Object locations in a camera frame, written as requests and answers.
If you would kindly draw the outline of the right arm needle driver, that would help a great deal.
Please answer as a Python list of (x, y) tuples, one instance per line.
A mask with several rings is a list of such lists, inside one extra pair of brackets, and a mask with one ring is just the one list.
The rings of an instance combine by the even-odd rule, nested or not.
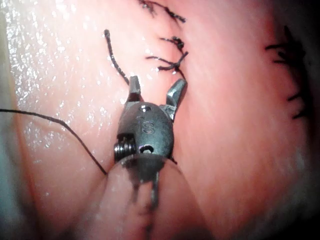
[(146, 153), (170, 159), (174, 147), (173, 122), (156, 104), (128, 102), (120, 116), (116, 139), (115, 161)]

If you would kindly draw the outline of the right arm needle driver jaw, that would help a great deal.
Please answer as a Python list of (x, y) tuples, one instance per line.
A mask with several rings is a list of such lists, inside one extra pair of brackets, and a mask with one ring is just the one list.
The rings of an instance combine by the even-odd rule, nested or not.
[(129, 78), (129, 92), (127, 102), (143, 102), (141, 95), (141, 86), (138, 76), (134, 75)]
[(179, 78), (168, 90), (166, 94), (166, 102), (160, 108), (174, 122), (178, 108), (185, 96), (188, 88), (188, 82), (184, 78)]

